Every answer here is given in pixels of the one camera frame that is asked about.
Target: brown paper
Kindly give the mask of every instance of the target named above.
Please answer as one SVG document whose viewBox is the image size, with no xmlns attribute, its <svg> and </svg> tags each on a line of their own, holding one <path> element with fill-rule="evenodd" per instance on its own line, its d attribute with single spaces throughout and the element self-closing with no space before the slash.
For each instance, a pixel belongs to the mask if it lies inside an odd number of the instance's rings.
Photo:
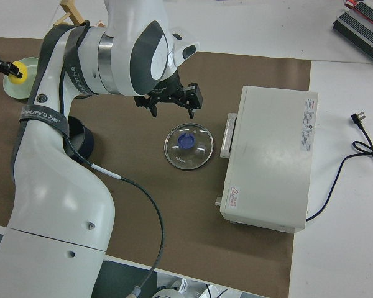
<svg viewBox="0 0 373 298">
<path fill-rule="evenodd" d="M 0 38 L 0 57 L 37 56 L 39 44 Z M 182 83 L 198 83 L 204 98 L 194 119 L 174 104 L 158 104 L 154 119 L 132 97 L 74 101 L 71 115 L 95 137 L 90 160 L 143 185 L 157 201 L 166 228 L 160 269 L 266 297 L 288 297 L 293 235 L 229 223 L 214 202 L 222 195 L 228 164 L 219 157 L 225 123 L 229 112 L 237 112 L 242 86 L 308 90 L 309 75 L 309 61 L 197 53 L 180 67 Z M 9 163 L 21 107 L 4 93 L 0 74 L 0 225 L 7 225 L 13 205 Z M 188 122 L 213 134 L 214 152 L 201 168 L 182 171 L 166 160 L 163 144 L 174 127 Z M 154 208 L 138 189 L 97 176 L 116 206 L 107 254 L 152 264 L 160 243 Z"/>
</svg>

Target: white cable sleeve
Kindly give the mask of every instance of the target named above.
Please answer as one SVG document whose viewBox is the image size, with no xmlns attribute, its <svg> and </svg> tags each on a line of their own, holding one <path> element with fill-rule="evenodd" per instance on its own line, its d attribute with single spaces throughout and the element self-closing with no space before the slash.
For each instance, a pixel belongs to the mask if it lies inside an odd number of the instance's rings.
<svg viewBox="0 0 373 298">
<path fill-rule="evenodd" d="M 91 167 L 92 167 L 93 169 L 96 169 L 97 171 L 100 171 L 101 173 L 104 173 L 105 175 L 108 175 L 108 176 L 113 177 L 113 178 L 115 178 L 115 179 L 118 179 L 118 180 L 122 179 L 122 176 L 120 176 L 120 175 L 118 175 L 118 174 L 115 174 L 115 173 L 113 173 L 113 172 L 111 172 L 111 171 L 108 171 L 107 169 L 104 169 L 104 168 L 102 168 L 102 167 L 100 167 L 100 166 L 97 166 L 97 165 L 94 164 L 94 163 L 91 165 Z"/>
</svg>

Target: white appliance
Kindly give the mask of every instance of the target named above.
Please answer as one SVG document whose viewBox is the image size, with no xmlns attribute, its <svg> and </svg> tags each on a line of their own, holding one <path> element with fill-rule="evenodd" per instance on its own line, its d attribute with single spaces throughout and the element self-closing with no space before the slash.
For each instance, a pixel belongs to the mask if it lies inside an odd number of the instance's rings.
<svg viewBox="0 0 373 298">
<path fill-rule="evenodd" d="M 305 228 L 317 103 L 318 93 L 243 87 L 221 154 L 228 146 L 225 219 L 288 233 Z"/>
</svg>

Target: yellow object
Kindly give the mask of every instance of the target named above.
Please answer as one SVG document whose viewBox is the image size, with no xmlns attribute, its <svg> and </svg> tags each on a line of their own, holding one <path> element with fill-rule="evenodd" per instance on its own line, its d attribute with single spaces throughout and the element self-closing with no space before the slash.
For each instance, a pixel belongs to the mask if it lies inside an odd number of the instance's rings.
<svg viewBox="0 0 373 298">
<path fill-rule="evenodd" d="M 22 73 L 22 77 L 21 78 L 17 78 L 13 74 L 9 74 L 8 75 L 8 80 L 12 84 L 16 84 L 16 85 L 23 84 L 26 81 L 26 79 L 27 79 L 27 67 L 26 67 L 26 65 L 23 64 L 22 62 L 19 62 L 19 61 L 15 61 L 12 64 L 19 68 L 19 71 Z"/>
</svg>

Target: white label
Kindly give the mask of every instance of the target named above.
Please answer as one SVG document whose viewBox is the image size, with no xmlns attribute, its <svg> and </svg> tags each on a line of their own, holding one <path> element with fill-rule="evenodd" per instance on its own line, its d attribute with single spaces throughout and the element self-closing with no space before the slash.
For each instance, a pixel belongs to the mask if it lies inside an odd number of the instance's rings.
<svg viewBox="0 0 373 298">
<path fill-rule="evenodd" d="M 315 100 L 307 99 L 304 105 L 300 149 L 302 151 L 311 151 L 313 143 L 313 129 L 315 126 Z"/>
<path fill-rule="evenodd" d="M 237 208 L 237 202 L 239 200 L 239 195 L 241 194 L 241 189 L 236 186 L 229 187 L 229 194 L 228 194 L 228 207 L 229 208 Z"/>
</svg>

